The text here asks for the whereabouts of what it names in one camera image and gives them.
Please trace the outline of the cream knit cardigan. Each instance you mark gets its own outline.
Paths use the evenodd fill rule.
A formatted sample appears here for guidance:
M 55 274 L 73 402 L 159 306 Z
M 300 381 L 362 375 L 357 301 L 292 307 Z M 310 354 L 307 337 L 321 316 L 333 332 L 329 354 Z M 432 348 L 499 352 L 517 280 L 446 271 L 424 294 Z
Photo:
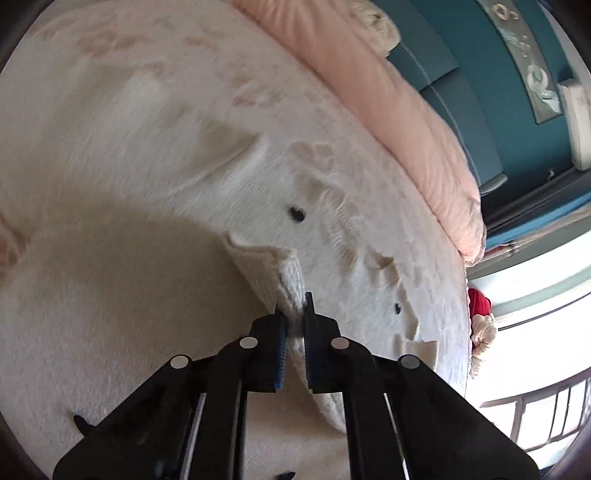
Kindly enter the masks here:
M 332 245 L 321 234 L 303 233 L 249 238 L 235 231 L 221 236 L 229 258 L 267 311 L 287 316 L 287 350 L 301 384 L 308 384 L 304 346 L 307 293 L 329 302 L 341 298 L 356 256 L 346 246 Z

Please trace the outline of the window railing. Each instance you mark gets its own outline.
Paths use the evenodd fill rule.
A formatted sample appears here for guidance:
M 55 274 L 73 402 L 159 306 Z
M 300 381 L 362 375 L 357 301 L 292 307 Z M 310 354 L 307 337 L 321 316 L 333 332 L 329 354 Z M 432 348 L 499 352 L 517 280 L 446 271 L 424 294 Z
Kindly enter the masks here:
M 590 369 L 546 387 L 484 402 L 481 412 L 526 453 L 577 436 L 590 420 Z

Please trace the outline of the cream knotted cloth by window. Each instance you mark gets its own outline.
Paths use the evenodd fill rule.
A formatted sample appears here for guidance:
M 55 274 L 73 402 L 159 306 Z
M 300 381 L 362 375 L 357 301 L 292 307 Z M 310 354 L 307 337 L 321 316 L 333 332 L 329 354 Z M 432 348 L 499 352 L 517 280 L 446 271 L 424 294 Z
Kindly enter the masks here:
M 485 352 L 491 347 L 498 333 L 496 319 L 493 314 L 475 314 L 472 318 L 472 359 L 470 376 L 476 378 Z

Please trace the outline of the red cloth by window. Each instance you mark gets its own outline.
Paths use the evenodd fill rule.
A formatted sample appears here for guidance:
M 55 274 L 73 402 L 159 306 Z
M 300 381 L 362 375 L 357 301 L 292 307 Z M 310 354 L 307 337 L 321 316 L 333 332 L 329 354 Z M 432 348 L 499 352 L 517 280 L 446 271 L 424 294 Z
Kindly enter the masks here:
M 492 303 L 479 289 L 470 287 L 469 296 L 469 315 L 473 319 L 476 315 L 490 316 L 492 313 Z

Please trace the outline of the pink butterfly pattern bedspread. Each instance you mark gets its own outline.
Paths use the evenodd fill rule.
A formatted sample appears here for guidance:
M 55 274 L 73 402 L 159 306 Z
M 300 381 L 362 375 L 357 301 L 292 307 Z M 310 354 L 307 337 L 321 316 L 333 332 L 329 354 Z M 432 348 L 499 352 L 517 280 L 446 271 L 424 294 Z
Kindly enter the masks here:
M 27 34 L 1 75 L 1 412 L 51 474 L 176 354 L 266 312 L 228 254 L 293 250 L 318 312 L 464 391 L 465 267 L 399 162 L 221 1 L 117 1 Z

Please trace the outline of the teal upholstered headboard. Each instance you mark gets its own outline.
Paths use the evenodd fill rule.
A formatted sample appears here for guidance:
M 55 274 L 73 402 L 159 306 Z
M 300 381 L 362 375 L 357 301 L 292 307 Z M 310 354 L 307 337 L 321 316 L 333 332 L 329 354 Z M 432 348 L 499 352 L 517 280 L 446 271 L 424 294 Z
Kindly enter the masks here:
M 394 48 L 388 60 L 454 131 L 469 168 L 486 196 L 506 181 L 501 158 L 481 104 L 460 66 L 443 44 Z

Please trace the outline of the peach pink duvet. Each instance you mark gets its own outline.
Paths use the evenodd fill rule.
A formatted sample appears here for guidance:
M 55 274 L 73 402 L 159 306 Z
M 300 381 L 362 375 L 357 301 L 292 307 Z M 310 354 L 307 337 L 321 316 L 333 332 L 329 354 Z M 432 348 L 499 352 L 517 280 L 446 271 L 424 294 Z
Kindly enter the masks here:
M 477 182 L 457 135 L 379 53 L 363 26 L 367 1 L 233 4 L 308 66 L 404 168 L 465 263 L 485 253 Z

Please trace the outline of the cream crumpled garment on duvet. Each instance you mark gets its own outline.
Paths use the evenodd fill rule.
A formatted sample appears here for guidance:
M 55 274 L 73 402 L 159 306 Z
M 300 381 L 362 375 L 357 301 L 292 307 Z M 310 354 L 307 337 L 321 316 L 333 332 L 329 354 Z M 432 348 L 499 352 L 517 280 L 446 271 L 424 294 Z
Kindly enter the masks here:
M 386 58 L 401 42 L 401 33 L 388 14 L 371 1 L 346 1 L 356 30 L 377 54 Z

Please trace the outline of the floral wall picture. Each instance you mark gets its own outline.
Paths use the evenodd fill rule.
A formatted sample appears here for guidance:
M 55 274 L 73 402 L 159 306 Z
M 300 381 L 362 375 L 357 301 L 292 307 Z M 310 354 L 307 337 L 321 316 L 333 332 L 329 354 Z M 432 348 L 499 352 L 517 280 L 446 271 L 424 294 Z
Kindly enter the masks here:
M 514 1 L 478 0 L 502 38 L 525 87 L 537 124 L 562 115 L 555 82 L 538 42 Z

